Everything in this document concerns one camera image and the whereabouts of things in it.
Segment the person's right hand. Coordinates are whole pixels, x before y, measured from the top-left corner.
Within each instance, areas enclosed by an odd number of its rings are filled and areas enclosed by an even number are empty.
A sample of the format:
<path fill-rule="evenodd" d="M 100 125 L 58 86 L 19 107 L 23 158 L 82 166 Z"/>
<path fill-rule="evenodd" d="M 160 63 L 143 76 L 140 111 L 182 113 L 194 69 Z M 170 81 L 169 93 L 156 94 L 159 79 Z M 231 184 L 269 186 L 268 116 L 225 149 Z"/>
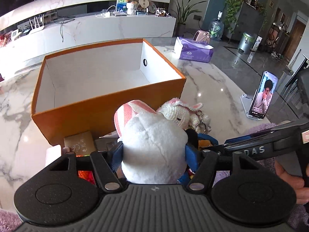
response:
<path fill-rule="evenodd" d="M 296 203 L 306 204 L 309 199 L 309 189 L 305 187 L 305 182 L 301 177 L 295 177 L 286 172 L 286 170 L 279 164 L 278 161 L 274 162 L 275 173 L 277 176 L 288 183 L 296 193 Z"/>

